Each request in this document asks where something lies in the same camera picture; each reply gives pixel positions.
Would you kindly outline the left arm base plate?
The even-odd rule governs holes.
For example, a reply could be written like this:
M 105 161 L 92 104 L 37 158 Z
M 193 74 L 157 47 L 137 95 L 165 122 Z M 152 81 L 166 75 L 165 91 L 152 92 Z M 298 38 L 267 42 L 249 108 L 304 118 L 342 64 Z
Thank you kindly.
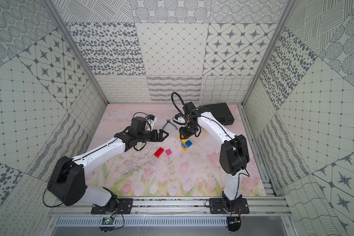
M 131 209 L 134 199 L 132 198 L 119 198 L 110 200 L 106 206 L 93 205 L 91 214 L 131 214 Z

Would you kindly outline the blue small lego brick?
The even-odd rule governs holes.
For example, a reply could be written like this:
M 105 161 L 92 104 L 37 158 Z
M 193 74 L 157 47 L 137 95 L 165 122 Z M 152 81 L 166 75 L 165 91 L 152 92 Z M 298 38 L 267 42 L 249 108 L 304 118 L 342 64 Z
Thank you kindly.
M 185 142 L 185 145 L 186 145 L 187 147 L 190 147 L 190 146 L 192 146 L 192 142 L 191 142 L 190 140 L 187 140 L 187 141 Z

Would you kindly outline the pink lego brick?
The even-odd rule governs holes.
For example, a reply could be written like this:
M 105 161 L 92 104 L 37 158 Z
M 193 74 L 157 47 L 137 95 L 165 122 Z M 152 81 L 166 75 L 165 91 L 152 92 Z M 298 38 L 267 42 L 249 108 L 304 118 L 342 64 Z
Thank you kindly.
M 167 156 L 172 154 L 172 151 L 170 149 L 167 149 L 165 152 L 166 152 Z

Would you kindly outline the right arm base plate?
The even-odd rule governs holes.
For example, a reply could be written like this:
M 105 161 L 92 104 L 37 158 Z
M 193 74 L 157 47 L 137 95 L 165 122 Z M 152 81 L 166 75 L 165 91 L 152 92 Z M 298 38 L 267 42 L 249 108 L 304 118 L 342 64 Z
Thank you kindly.
M 227 201 L 222 198 L 210 198 L 208 207 L 211 214 L 249 214 L 248 202 L 245 198 Z

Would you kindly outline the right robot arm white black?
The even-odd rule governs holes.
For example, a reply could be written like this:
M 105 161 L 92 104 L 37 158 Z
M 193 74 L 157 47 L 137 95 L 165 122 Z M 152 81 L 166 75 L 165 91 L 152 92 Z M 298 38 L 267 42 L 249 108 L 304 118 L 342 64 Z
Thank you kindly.
M 227 212 L 236 211 L 242 201 L 242 178 L 249 177 L 247 164 L 250 161 L 247 140 L 226 128 L 235 121 L 226 103 L 196 107 L 192 102 L 173 117 L 179 128 L 180 138 L 198 137 L 204 129 L 220 144 L 219 164 L 227 174 L 222 191 L 222 204 Z

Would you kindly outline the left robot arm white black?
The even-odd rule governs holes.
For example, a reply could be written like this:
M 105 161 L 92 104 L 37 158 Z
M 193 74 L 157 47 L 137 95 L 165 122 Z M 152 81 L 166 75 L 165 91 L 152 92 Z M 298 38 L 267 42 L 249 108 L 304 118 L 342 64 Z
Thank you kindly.
M 117 195 L 106 187 L 88 186 L 86 176 L 109 159 L 136 148 L 138 144 L 163 142 L 169 134 L 163 129 L 153 128 L 156 120 L 152 115 L 133 117 L 130 126 L 106 143 L 74 158 L 61 157 L 54 167 L 47 191 L 65 206 L 88 203 L 103 209 L 105 213 L 116 212 L 119 207 Z

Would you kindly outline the yellow long lego brick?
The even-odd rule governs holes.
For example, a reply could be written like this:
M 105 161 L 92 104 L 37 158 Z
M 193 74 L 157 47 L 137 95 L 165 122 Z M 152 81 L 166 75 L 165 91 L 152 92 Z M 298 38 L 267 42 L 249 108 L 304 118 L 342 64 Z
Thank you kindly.
M 188 141 L 189 139 L 187 139 L 187 138 L 182 138 L 182 137 L 180 136 L 180 140 L 182 140 L 183 142 L 186 142 L 186 141 Z

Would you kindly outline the red lego brick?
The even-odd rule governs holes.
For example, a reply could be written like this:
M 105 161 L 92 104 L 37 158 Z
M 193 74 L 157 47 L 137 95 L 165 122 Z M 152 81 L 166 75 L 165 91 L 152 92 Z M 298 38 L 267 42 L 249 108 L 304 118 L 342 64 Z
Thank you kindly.
M 154 153 L 154 156 L 155 156 L 156 158 L 159 158 L 163 152 L 164 152 L 164 149 L 163 149 L 162 147 L 160 147 L 160 148 Z

